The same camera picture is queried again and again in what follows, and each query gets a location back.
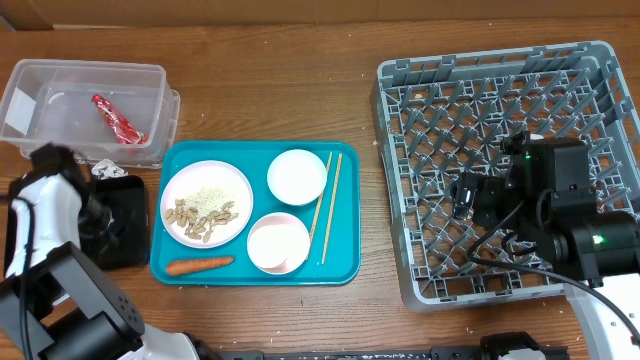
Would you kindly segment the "white bowl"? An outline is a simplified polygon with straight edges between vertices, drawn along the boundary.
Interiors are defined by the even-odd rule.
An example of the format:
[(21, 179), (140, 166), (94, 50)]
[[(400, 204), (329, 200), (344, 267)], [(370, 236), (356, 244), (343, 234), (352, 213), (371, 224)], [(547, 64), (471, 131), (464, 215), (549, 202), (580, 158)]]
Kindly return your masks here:
[(267, 185), (279, 201), (303, 206), (316, 200), (327, 183), (324, 162), (314, 153), (293, 149), (279, 154), (267, 170)]

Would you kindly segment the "white tissue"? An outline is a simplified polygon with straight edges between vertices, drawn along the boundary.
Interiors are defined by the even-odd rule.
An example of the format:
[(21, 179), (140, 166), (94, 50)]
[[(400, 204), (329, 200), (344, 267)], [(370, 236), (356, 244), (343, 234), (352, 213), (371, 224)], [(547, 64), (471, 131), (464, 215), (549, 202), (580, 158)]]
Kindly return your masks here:
[(113, 161), (103, 159), (92, 167), (91, 174), (98, 180), (104, 180), (125, 177), (128, 172), (117, 166)]

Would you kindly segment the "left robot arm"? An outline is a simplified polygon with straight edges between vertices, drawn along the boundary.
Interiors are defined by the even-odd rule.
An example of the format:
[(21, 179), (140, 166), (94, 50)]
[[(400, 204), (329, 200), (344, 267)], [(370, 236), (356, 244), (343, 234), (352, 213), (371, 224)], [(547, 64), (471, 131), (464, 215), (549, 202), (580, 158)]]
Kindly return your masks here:
[(83, 253), (79, 222), (109, 231), (74, 152), (46, 144), (1, 197), (15, 219), (1, 283), (1, 330), (27, 359), (207, 359), (187, 333), (144, 322), (127, 295)]

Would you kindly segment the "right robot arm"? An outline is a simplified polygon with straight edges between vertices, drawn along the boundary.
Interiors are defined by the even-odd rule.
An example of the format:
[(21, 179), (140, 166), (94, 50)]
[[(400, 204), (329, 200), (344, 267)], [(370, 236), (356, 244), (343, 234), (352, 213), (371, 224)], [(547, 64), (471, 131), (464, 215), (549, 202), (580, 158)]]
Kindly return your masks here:
[[(527, 131), (501, 143), (510, 163), (502, 177), (462, 172), (453, 182), (452, 216), (486, 232), (466, 252), (486, 267), (541, 275), (564, 286), (594, 359), (639, 356), (639, 222), (630, 213), (602, 213), (589, 173), (588, 147), (576, 138)], [(531, 243), (549, 270), (483, 259), (493, 235)]]

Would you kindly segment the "red snack wrapper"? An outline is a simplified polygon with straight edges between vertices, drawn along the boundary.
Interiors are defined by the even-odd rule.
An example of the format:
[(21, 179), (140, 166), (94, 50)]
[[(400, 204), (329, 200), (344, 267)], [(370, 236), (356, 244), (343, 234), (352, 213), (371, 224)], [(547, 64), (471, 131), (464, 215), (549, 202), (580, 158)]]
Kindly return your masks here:
[(91, 98), (98, 112), (103, 116), (106, 123), (113, 130), (116, 140), (120, 144), (145, 144), (148, 137), (136, 130), (129, 120), (122, 115), (106, 98), (95, 94)]

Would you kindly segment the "pink-white bowl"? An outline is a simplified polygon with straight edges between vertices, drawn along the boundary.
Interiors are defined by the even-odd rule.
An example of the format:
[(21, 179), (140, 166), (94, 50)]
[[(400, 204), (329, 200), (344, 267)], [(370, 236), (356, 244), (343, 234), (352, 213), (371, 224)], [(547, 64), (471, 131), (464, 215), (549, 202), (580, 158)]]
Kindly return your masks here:
[(270, 213), (260, 218), (247, 238), (250, 261), (270, 275), (286, 275), (299, 269), (311, 248), (310, 233), (296, 216)]

